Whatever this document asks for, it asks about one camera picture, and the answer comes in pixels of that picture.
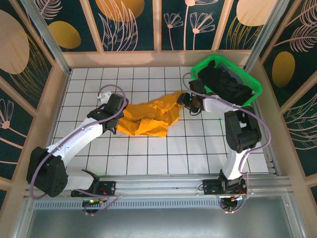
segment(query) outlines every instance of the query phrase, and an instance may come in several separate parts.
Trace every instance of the floral wallpaper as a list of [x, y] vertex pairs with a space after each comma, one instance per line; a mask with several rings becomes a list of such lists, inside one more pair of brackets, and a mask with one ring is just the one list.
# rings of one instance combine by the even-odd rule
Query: floral wallpaper
[[162, 0], [163, 51], [211, 50], [224, 0]]

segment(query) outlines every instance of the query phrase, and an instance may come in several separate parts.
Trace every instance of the flower illustration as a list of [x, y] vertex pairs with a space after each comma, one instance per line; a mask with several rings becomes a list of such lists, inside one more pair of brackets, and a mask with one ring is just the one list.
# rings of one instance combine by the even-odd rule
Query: flower illustration
[[195, 5], [208, 5], [218, 2], [218, 0], [185, 0], [186, 7], [186, 13], [185, 13], [185, 25], [184, 25], [184, 50], [186, 50], [186, 27], [187, 27], [187, 16], [188, 16], [188, 9], [190, 6]]
[[194, 40], [193, 40], [193, 50], [195, 49], [195, 38], [196, 34], [205, 33], [209, 31], [213, 31], [215, 29], [215, 25], [212, 25], [213, 18], [212, 13], [201, 13], [197, 18], [197, 13], [190, 14], [190, 23], [192, 25]]
[[168, 32], [169, 32], [169, 41], [170, 41], [170, 46], [172, 47], [172, 50], [174, 50], [173, 47], [173, 43], [172, 43], [172, 36], [170, 34], [170, 30], [171, 28], [175, 28], [175, 27], [180, 27], [182, 25], [184, 25], [184, 22], [181, 21], [181, 17], [179, 16], [179, 13], [172, 13], [171, 15], [169, 15], [169, 13], [165, 13], [164, 14], [164, 20], [165, 23], [168, 27]]
[[185, 0], [187, 6], [207, 5], [218, 2], [218, 0]]
[[[4, 130], [11, 130], [13, 132], [15, 132], [16, 134], [18, 135], [21, 135], [23, 137], [26, 138], [25, 135], [23, 135], [22, 133], [12, 129], [10, 127], [10, 121], [12, 119], [12, 115], [13, 115], [13, 109], [14, 109], [14, 103], [11, 102], [10, 100], [8, 100], [7, 104], [5, 104], [5, 101], [4, 99], [0, 99], [0, 129], [4, 129]], [[12, 145], [16, 148], [19, 148], [19, 149], [22, 149], [23, 146], [20, 146], [18, 144], [15, 144], [11, 141], [8, 141], [2, 137], [0, 137], [0, 141], [6, 143], [6, 144], [9, 144], [9, 145]], [[10, 164], [11, 162], [3, 162], [3, 161], [0, 161], [1, 163], [6, 163], [6, 164]]]
[[7, 106], [4, 99], [0, 99], [0, 128], [10, 128], [10, 120], [12, 118], [14, 103], [8, 100]]

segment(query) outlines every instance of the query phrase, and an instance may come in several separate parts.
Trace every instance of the white grid floor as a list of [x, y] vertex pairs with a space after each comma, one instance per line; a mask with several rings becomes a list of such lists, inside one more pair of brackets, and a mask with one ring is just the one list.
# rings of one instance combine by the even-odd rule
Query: white grid floor
[[[130, 103], [138, 104], [180, 89], [180, 76], [190, 67], [76, 68], [72, 72], [53, 142], [57, 142], [98, 105], [101, 86], [116, 84]], [[182, 110], [166, 138], [128, 136], [109, 131], [83, 148], [68, 164], [103, 175], [218, 174], [226, 159], [224, 123], [211, 113], [193, 117]], [[268, 173], [262, 151], [244, 166], [250, 173]]]

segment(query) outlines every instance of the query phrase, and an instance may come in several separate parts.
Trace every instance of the cable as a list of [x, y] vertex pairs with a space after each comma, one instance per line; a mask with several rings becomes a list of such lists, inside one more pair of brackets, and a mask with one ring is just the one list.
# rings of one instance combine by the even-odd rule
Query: cable
[[[114, 84], [108, 84], [108, 85], [105, 85], [105, 86], [101, 87], [101, 89], [100, 89], [99, 92], [98, 92], [98, 96], [100, 95], [101, 91], [102, 91], [104, 88], [106, 88], [106, 87], [115, 87], [115, 88], [119, 89], [119, 90], [122, 92], [122, 94], [123, 94], [123, 101], [126, 102], [126, 96], [125, 96], [125, 93], [124, 93], [123, 89], [122, 89], [121, 87], [117, 86], [117, 85], [114, 85]], [[44, 196], [46, 195], [46, 193], [44, 193], [43, 195], [41, 195], [41, 196], [39, 196], [39, 197], [36, 197], [36, 196], [34, 195], [34, 182], [35, 182], [36, 176], [38, 175], [38, 173], [39, 173], [41, 167], [43, 166], [43, 164], [46, 162], [46, 160], [47, 160], [52, 154], [54, 154], [57, 150], [61, 149], [61, 147], [62, 147], [67, 141], [69, 141], [71, 138], [73, 138], [75, 135], [77, 135], [77, 134], [78, 134], [79, 132], [81, 132], [82, 130], [85, 130], [86, 128], [88, 128], [88, 127], [90, 127], [90, 126], [92, 126], [92, 125], [99, 124], [99, 123], [103, 123], [103, 122], [105, 122], [105, 121], [108, 121], [108, 120], [111, 120], [111, 119], [115, 118], [116, 116], [118, 116], [118, 115], [123, 111], [124, 107], [125, 107], [125, 104], [122, 104], [122, 106], [121, 106], [121, 108], [119, 109], [119, 111], [116, 112], [114, 115], [112, 115], [112, 116], [110, 116], [110, 117], [108, 117], [108, 118], [106, 118], [106, 119], [103, 119], [103, 120], [91, 122], [91, 123], [89, 123], [89, 124], [83, 126], [82, 128], [79, 128], [78, 130], [74, 131], [70, 136], [68, 136], [67, 138], [65, 138], [65, 139], [64, 139], [57, 147], [55, 147], [51, 152], [49, 152], [49, 154], [46, 155], [46, 156], [44, 157], [44, 159], [42, 159], [42, 161], [39, 163], [39, 165], [38, 165], [37, 168], [35, 169], [35, 172], [34, 172], [34, 174], [33, 174], [33, 176], [32, 176], [32, 180], [31, 180], [31, 183], [30, 183], [30, 196], [31, 196], [34, 200], [38, 200], [38, 199], [41, 199], [42, 197], [44, 197]], [[87, 194], [87, 195], [90, 195], [90, 196], [96, 196], [95, 194], [87, 193], [87, 192], [84, 192], [83, 190], [80, 190], [80, 189], [77, 189], [77, 191], [79, 191], [79, 192], [81, 192], [81, 193], [84, 193], [84, 194]]]
[[85, 215], [86, 216], [88, 216], [88, 214], [90, 214], [90, 216], [94, 216], [94, 215], [96, 215], [96, 214], [98, 214], [98, 213], [101, 213], [101, 212], [104, 212], [105, 210], [107, 210], [116, 200], [118, 200], [118, 198], [119, 198], [119, 196], [117, 196], [117, 195], [113, 195], [113, 196], [102, 196], [102, 195], [97, 195], [97, 194], [93, 194], [93, 193], [89, 193], [89, 192], [86, 192], [86, 191], [84, 191], [84, 190], [81, 190], [81, 189], [76, 189], [76, 191], [78, 191], [78, 192], [81, 192], [81, 193], [83, 193], [83, 194], [85, 194], [85, 195], [88, 195], [88, 196], [92, 196], [92, 197], [103, 197], [103, 198], [115, 198], [111, 203], [109, 203], [109, 205], [107, 206], [107, 207], [105, 207], [105, 208], [103, 208], [103, 209], [100, 209], [98, 212], [95, 212], [95, 213], [88, 213], [87, 211], [86, 211], [86, 206], [84, 207], [84, 212], [85, 212]]
[[[198, 96], [201, 96], [201, 97], [210, 98], [210, 99], [219, 101], [219, 102], [221, 102], [222, 104], [224, 104], [225, 106], [228, 106], [228, 107], [231, 107], [231, 108], [233, 108], [233, 109], [240, 110], [240, 111], [242, 111], [242, 112], [244, 112], [244, 113], [246, 113], [246, 114], [249, 114], [250, 116], [254, 117], [257, 121], [259, 121], [259, 122], [264, 126], [264, 128], [266, 129], [266, 131], [267, 131], [267, 133], [268, 133], [267, 142], [266, 142], [264, 145], [261, 145], [261, 146], [258, 147], [258, 148], [253, 148], [253, 149], [247, 150], [246, 153], [243, 155], [243, 157], [242, 157], [242, 159], [241, 159], [241, 161], [240, 161], [240, 164], [239, 164], [239, 169], [238, 169], [238, 170], [239, 170], [239, 173], [242, 174], [242, 175], [246, 175], [246, 176], [247, 176], [247, 190], [246, 190], [247, 193], [246, 193], [246, 195], [248, 196], [249, 173], [248, 173], [248, 172], [246, 172], [246, 173], [242, 172], [242, 165], [245, 163], [245, 160], [247, 159], [247, 156], [248, 156], [252, 151], [256, 151], [256, 150], [263, 149], [263, 148], [267, 147], [267, 146], [271, 143], [272, 135], [271, 135], [271, 132], [269, 131], [269, 128], [268, 128], [267, 124], [266, 124], [259, 116], [255, 115], [254, 113], [252, 113], [252, 112], [250, 112], [250, 111], [248, 111], [248, 110], [246, 110], [246, 109], [244, 109], [244, 108], [242, 108], [242, 107], [239, 107], [239, 106], [237, 106], [237, 105], [235, 105], [235, 104], [232, 104], [232, 103], [230, 103], [230, 102], [227, 102], [226, 100], [220, 98], [218, 95], [204, 95], [204, 94], [197, 93], [197, 92], [191, 90], [191, 89], [186, 85], [186, 83], [185, 83], [185, 76], [186, 76], [186, 75], [193, 75], [193, 76], [195, 76], [196, 78], [199, 78], [199, 77], [198, 77], [197, 74], [192, 73], [192, 72], [188, 72], [188, 73], [185, 73], [185, 74], [183, 75], [183, 77], [182, 77], [182, 82], [183, 82], [183, 84], [184, 84], [184, 87], [185, 87], [188, 91], [190, 91], [191, 93], [196, 94], [196, 95], [198, 95]], [[241, 205], [238, 209], [236, 209], [236, 210], [233, 211], [233, 212], [236, 212], [236, 211], [240, 210], [240, 208], [243, 206], [244, 202], [242, 203], [242, 205]]]

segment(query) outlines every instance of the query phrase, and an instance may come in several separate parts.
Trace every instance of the white tile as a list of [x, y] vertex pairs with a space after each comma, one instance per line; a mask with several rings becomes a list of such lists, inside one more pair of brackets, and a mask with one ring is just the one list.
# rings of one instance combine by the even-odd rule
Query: white tile
[[104, 137], [110, 137], [110, 134], [112, 134], [112, 132], [110, 132], [109, 130], [107, 130], [105, 133], [103, 133], [101, 136], [99, 136], [100, 138], [104, 138]]
[[185, 120], [186, 136], [204, 135], [202, 120]]
[[102, 79], [117, 79], [118, 68], [104, 68]]
[[79, 106], [82, 93], [67, 93], [63, 106]]
[[179, 119], [184, 120], [184, 108], [183, 107], [179, 111]]
[[129, 100], [129, 104], [131, 104], [132, 92], [124, 92], [125, 97]]
[[99, 92], [101, 80], [86, 80], [84, 92]]
[[[117, 85], [117, 79], [103, 79], [101, 81], [101, 87], [109, 85], [109, 84]], [[114, 88], [114, 87], [106, 87], [102, 91], [103, 92], [105, 92], [105, 91], [115, 92], [115, 90], [116, 90], [116, 88]]]
[[209, 171], [211, 174], [219, 174], [220, 170], [223, 169], [224, 164], [227, 161], [225, 154], [221, 155], [208, 155]]
[[[258, 143], [256, 144], [256, 147], [255, 147], [255, 148], [259, 148], [261, 145], [262, 145], [262, 143], [261, 143], [261, 142], [258, 142]], [[256, 150], [256, 151], [254, 151], [253, 153], [263, 153], [263, 149]]]
[[88, 143], [84, 148], [82, 148], [77, 155], [80, 156], [88, 156], [89, 155], [90, 143]]
[[132, 82], [133, 79], [118, 79], [117, 86], [121, 87], [124, 92], [132, 92]]
[[149, 155], [148, 174], [149, 175], [166, 175], [167, 174], [167, 156], [166, 155]]
[[127, 155], [129, 138], [111, 138], [109, 155]]
[[149, 101], [148, 92], [133, 92], [132, 104], [147, 103]]
[[87, 68], [74, 68], [71, 79], [86, 79]]
[[165, 67], [165, 78], [180, 78], [179, 67]]
[[158, 99], [164, 95], [165, 95], [165, 92], [150, 92], [149, 93], [149, 101], [152, 101], [154, 99]]
[[134, 68], [133, 78], [149, 78], [148, 67]]
[[149, 91], [149, 81], [147, 79], [133, 79], [132, 91]]
[[184, 121], [179, 120], [171, 125], [167, 130], [167, 136], [184, 136], [185, 135], [185, 126]]
[[146, 175], [147, 167], [147, 156], [129, 156], [127, 175]]
[[167, 153], [169, 155], [187, 154], [185, 137], [168, 137], [167, 146]]
[[96, 106], [97, 101], [97, 93], [83, 93], [80, 106]]
[[150, 67], [150, 78], [165, 78], [164, 67]]
[[202, 115], [199, 114], [197, 116], [192, 116], [189, 114], [189, 109], [187, 108], [183, 108], [184, 110], [184, 118], [185, 120], [198, 120], [198, 119], [202, 119]]
[[206, 146], [203, 136], [190, 136], [186, 138], [188, 154], [205, 154]]
[[206, 136], [206, 147], [208, 154], [225, 154], [222, 136]]
[[149, 137], [149, 155], [166, 155], [166, 138]]
[[150, 91], [165, 91], [164, 78], [150, 79]]
[[[189, 73], [192, 67], [180, 67], [180, 76], [183, 77], [184, 74]], [[191, 78], [190, 74], [186, 75], [185, 78]]]
[[129, 155], [147, 155], [148, 138], [147, 137], [130, 137]]
[[98, 176], [106, 175], [108, 156], [89, 156], [87, 170]]
[[220, 124], [221, 124], [222, 134], [226, 135], [226, 126], [225, 126], [224, 120], [220, 120]]
[[248, 161], [251, 173], [268, 173], [264, 154], [249, 154]]
[[103, 68], [88, 69], [87, 79], [101, 79], [103, 75]]
[[79, 108], [78, 118], [77, 121], [83, 121], [87, 118], [87, 114], [92, 110], [96, 109], [96, 106], [85, 106]]
[[111, 138], [122, 138], [122, 137], [129, 137], [129, 135], [119, 131], [117, 131], [116, 135], [111, 133]]
[[55, 137], [63, 138], [75, 129], [74, 121], [60, 121], [57, 125]]
[[87, 166], [88, 156], [75, 156], [67, 165], [66, 171], [85, 170]]
[[188, 91], [188, 89], [185, 86], [187, 86], [189, 88], [189, 82], [190, 81], [193, 81], [193, 79], [192, 78], [185, 78], [185, 85], [184, 85], [183, 79], [182, 79], [181, 80], [181, 89], [184, 90], [184, 91]]
[[187, 155], [168, 155], [168, 174], [188, 174]]
[[181, 90], [179, 78], [166, 78], [165, 79], [166, 91], [178, 91]]
[[106, 175], [126, 175], [127, 156], [109, 156]]
[[189, 174], [209, 174], [206, 155], [188, 155]]
[[82, 93], [84, 91], [85, 80], [71, 80], [68, 85], [68, 93]]
[[205, 135], [222, 135], [221, 124], [219, 120], [204, 120]]
[[63, 107], [59, 121], [76, 121], [79, 107]]
[[108, 155], [109, 138], [96, 138], [91, 142], [89, 155]]
[[219, 116], [215, 115], [214, 113], [202, 111], [203, 119], [220, 119]]
[[250, 169], [249, 169], [249, 162], [248, 162], [248, 160], [246, 160], [246, 162], [244, 163], [244, 166], [243, 166], [242, 172], [243, 172], [243, 173], [245, 173], [245, 172], [250, 173]]
[[119, 68], [118, 78], [133, 79], [133, 68]]

